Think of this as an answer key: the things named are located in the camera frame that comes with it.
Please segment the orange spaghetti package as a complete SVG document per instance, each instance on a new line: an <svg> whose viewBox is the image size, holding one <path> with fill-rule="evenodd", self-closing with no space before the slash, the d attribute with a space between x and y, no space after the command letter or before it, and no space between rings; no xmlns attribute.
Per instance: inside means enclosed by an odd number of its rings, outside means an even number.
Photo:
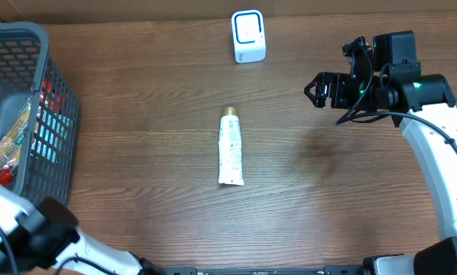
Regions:
<svg viewBox="0 0 457 275"><path fill-rule="evenodd" d="M21 145L25 141L24 130L28 127L32 99L24 103L16 122L0 140L0 184L7 186L18 171L21 157Z"/></svg>

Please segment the white tube gold cap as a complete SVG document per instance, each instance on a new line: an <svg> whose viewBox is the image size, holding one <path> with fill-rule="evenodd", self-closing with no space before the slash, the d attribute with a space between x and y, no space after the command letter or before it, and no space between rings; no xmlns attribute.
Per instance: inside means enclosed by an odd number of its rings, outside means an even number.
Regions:
<svg viewBox="0 0 457 275"><path fill-rule="evenodd" d="M222 110L219 126L219 184L243 186L242 140L238 111Z"/></svg>

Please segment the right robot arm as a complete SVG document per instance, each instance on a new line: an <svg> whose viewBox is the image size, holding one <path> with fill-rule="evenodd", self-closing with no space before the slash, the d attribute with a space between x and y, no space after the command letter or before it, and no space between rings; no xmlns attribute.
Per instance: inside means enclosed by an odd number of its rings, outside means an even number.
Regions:
<svg viewBox="0 0 457 275"><path fill-rule="evenodd" d="M412 31L343 44L350 72L321 72L304 87L317 108L340 108L341 125L391 118L411 146L429 188L439 242L414 255L366 257L354 274L457 274L457 107L441 74L424 75Z"/></svg>

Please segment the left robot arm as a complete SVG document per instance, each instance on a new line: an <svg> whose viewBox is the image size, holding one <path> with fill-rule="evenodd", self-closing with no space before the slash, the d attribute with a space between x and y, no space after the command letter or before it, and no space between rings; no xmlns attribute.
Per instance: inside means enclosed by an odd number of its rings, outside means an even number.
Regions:
<svg viewBox="0 0 457 275"><path fill-rule="evenodd" d="M39 267L56 273L154 274L162 269L84 233L76 216L53 198L35 206L0 184L0 274Z"/></svg>

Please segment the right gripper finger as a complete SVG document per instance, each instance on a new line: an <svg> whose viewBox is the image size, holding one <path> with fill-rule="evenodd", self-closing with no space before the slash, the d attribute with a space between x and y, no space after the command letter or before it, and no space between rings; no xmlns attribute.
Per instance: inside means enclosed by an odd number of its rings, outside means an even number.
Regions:
<svg viewBox="0 0 457 275"><path fill-rule="evenodd" d="M306 86L303 90L304 95L312 102L312 104L317 106L317 97L311 92L313 86Z"/></svg>
<svg viewBox="0 0 457 275"><path fill-rule="evenodd" d="M309 92L312 88L317 87L320 84L320 73L317 73L313 80L307 84L304 88L305 92Z"/></svg>

